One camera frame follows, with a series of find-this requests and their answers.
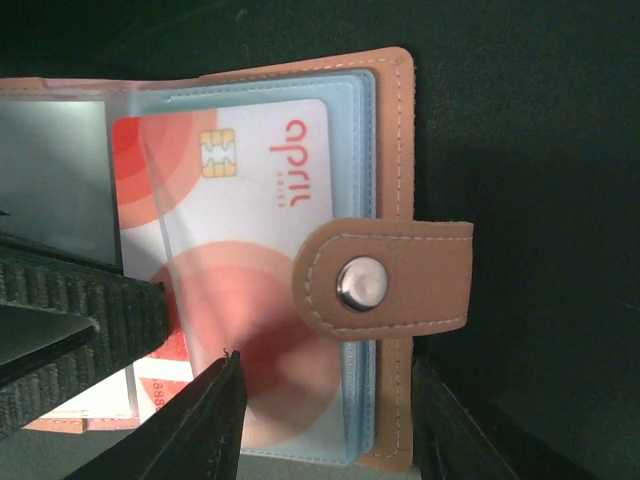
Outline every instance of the wallet strap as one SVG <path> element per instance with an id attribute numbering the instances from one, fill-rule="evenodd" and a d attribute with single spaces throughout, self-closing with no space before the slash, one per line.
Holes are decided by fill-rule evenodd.
<path id="1" fill-rule="evenodd" d="M 460 328 L 471 290 L 472 235 L 473 225 L 464 222 L 333 220 L 308 238 L 296 258 L 298 313 L 314 330 L 343 341 Z M 350 283 L 356 294 L 379 295 L 366 311 L 340 292 L 345 269 L 363 259 Z"/>

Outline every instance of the metal snap button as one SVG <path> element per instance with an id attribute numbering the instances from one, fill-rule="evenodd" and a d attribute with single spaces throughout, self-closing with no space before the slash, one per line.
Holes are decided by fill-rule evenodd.
<path id="1" fill-rule="evenodd" d="M 367 312 L 380 305 L 388 286 L 384 265 L 371 257 L 357 257 L 347 263 L 338 276 L 338 297 L 347 307 Z"/>

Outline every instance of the dark background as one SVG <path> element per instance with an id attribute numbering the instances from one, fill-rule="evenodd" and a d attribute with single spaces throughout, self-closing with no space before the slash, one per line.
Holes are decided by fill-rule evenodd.
<path id="1" fill-rule="evenodd" d="M 476 224 L 469 324 L 417 354 L 590 472 L 640 478 L 640 3 L 4 3 L 3 76 L 174 79 L 407 48 L 416 217 Z M 21 432 L 0 471 L 68 471 L 113 441 Z"/>

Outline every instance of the stitching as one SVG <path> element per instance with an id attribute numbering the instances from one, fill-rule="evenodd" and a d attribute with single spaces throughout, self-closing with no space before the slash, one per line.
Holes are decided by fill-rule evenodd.
<path id="1" fill-rule="evenodd" d="M 315 72 L 320 70 L 330 70 L 334 68 L 341 67 L 351 67 L 355 65 L 370 65 L 373 63 L 383 63 L 388 62 L 392 63 L 395 66 L 395 74 L 396 74 L 396 94 L 397 94 L 397 117 L 398 117 L 398 126 L 396 130 L 396 144 L 397 144 L 397 160 L 396 160 L 396 175 L 397 175 L 397 185 L 396 185 L 396 219 L 400 218 L 400 209 L 401 209 L 401 190 L 402 190 L 402 77 L 400 74 L 400 69 L 398 68 L 398 63 L 387 58 L 377 58 L 370 60 L 360 60 L 357 62 L 345 62 L 338 63 L 335 65 L 326 65 L 323 67 L 314 67 L 314 68 L 304 68 L 298 70 L 291 70 L 286 73 L 272 73 L 272 74 L 263 74 L 263 75 L 248 75 L 246 77 L 240 77 L 235 79 L 234 81 L 241 82 L 244 80 L 254 80 L 258 78 L 270 78 L 270 77 L 281 77 L 290 75 L 292 73 L 302 73 L 302 72 Z M 211 85 L 222 83 L 220 82 L 211 82 Z M 49 90 L 49 89 L 17 89 L 19 91 L 29 91 L 29 90 Z M 391 454 L 381 454 L 381 453 L 373 453 L 374 457 L 383 457 L 383 458 L 394 458 L 398 455 L 401 447 L 401 409 L 400 409 L 400 387 L 401 387 L 401 378 L 400 378 L 400 340 L 396 339 L 396 446 Z M 301 456 L 293 456 L 293 458 L 305 458 Z"/>
<path id="2" fill-rule="evenodd" d="M 322 257 L 324 250 L 334 241 L 339 240 L 340 238 L 361 238 L 366 240 L 380 240 L 380 241 L 417 241 L 417 242 L 468 242 L 472 237 L 410 237 L 410 236 L 396 236 L 396 235 L 356 235 L 352 233 L 340 233 L 338 235 L 334 235 L 333 237 L 326 240 L 319 248 L 316 253 L 313 262 L 309 266 L 309 270 L 307 271 L 307 278 L 304 284 L 304 288 L 307 292 L 306 300 L 309 306 L 311 307 L 311 312 L 313 315 L 320 320 L 321 325 L 330 328 L 332 330 L 338 332 L 368 332 L 368 331 L 378 331 L 378 330 L 390 330 L 394 328 L 410 328 L 424 325 L 440 325 L 446 323 L 453 323 L 463 320 L 466 316 L 459 316 L 454 318 L 447 318 L 443 320 L 432 320 L 428 322 L 415 322 L 415 323 L 405 323 L 405 324 L 397 324 L 397 325 L 384 325 L 380 327 L 363 327 L 363 328 L 338 328 L 333 323 L 325 320 L 322 315 L 316 310 L 313 298 L 311 298 L 311 277 L 313 276 L 313 270 L 317 266 L 320 258 Z"/>
<path id="3" fill-rule="evenodd" d="M 272 77 L 286 77 L 292 73 L 304 73 L 304 72 L 317 72 L 317 71 L 321 71 L 321 70 L 332 70 L 334 68 L 342 68 L 342 67 L 353 67 L 356 65 L 370 65 L 372 63 L 394 63 L 393 60 L 388 59 L 388 58 L 375 58 L 375 59 L 370 59 L 370 60 L 359 60 L 357 62 L 343 62 L 343 63 L 337 63 L 335 65 L 325 65 L 322 67 L 313 67 L 313 68 L 299 68 L 297 70 L 288 70 L 286 72 L 277 72 L 277 73 L 263 73 L 260 75 L 247 75 L 244 77 L 239 77 L 239 78 L 235 78 L 234 80 L 232 80 L 231 82 L 229 82 L 226 79 L 216 79 L 212 82 L 207 82 L 205 84 L 198 84 L 197 86 L 192 86 L 192 88 L 198 88 L 198 87 L 202 87 L 202 86 L 206 86 L 206 85 L 219 85 L 219 84 L 223 84 L 223 83 L 234 83 L 234 82 L 242 82 L 245 80 L 256 80 L 259 78 L 272 78 Z M 193 80 L 202 80 L 204 77 L 197 77 L 194 78 Z M 398 100 L 400 101 L 400 72 L 398 70 L 398 67 L 396 66 L 396 78 L 398 79 Z M 70 90 L 79 90 L 79 91 L 102 91 L 102 92 L 117 92 L 117 93 L 127 93 L 127 92 L 131 92 L 131 91 L 147 91 L 147 90 L 160 90 L 160 88 L 145 88 L 144 86 L 141 86 L 140 88 L 116 88 L 114 86 L 102 86 L 101 82 L 110 82 L 109 80 L 96 80 L 95 84 L 89 84 L 86 87 L 85 86 L 69 86 L 69 87 L 55 87 L 55 88 L 50 88 L 50 87 L 25 87 L 25 88 L 9 88 L 9 89 L 4 89 L 3 92 L 0 92 L 0 97 L 2 96 L 11 96 L 11 95 L 15 95 L 19 92 L 40 92 L 41 94 L 45 94 L 45 93 L 57 93 L 59 91 L 63 91 L 64 95 L 70 95 L 71 93 L 69 92 Z M 115 82 L 118 83 L 122 83 L 122 82 L 135 82 L 135 80 L 115 80 Z M 160 86 L 162 85 L 164 82 L 163 81 L 150 81 L 148 82 L 152 85 L 155 86 Z M 400 118 L 398 118 L 398 129 L 400 128 Z"/>

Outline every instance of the card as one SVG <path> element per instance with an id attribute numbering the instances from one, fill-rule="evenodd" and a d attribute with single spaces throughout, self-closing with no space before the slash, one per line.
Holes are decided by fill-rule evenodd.
<path id="1" fill-rule="evenodd" d="M 168 344 L 134 365 L 141 419 L 190 380 L 171 362 L 188 358 L 198 374 L 238 349 L 243 447 L 289 442 L 327 415 L 340 423 L 341 345 L 297 317 L 290 287 L 298 249 L 333 218 L 324 103 L 127 118 L 113 138 L 123 242 L 133 245 L 123 245 L 125 274 L 162 280 L 175 322 Z M 163 255 L 154 273 L 149 261 Z"/>

